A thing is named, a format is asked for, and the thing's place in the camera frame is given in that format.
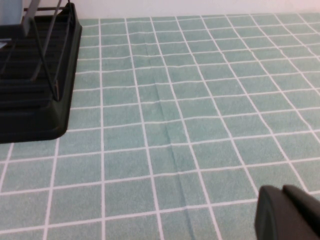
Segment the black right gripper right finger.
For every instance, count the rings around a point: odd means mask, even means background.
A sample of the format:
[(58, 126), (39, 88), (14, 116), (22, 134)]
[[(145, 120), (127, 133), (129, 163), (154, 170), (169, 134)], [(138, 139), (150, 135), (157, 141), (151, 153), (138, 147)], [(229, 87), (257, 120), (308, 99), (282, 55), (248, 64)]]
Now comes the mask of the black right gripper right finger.
[(284, 185), (282, 191), (294, 204), (308, 226), (320, 238), (320, 201), (294, 185)]

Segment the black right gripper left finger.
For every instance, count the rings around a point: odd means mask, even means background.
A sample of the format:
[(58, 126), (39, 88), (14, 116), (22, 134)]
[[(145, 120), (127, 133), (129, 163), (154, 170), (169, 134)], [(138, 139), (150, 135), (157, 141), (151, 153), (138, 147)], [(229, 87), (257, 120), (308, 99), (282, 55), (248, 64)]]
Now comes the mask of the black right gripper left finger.
[(271, 185), (264, 185), (259, 189), (254, 220), (256, 238), (258, 240), (314, 240), (316, 234), (282, 189)]

